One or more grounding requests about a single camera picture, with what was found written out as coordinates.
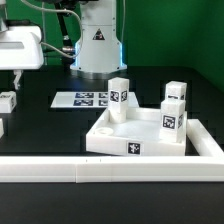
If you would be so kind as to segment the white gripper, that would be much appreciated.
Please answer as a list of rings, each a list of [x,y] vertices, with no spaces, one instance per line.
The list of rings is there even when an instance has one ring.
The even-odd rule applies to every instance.
[[[15,90],[23,70],[39,69],[44,62],[38,26],[12,26],[0,33],[0,70],[14,70]]]

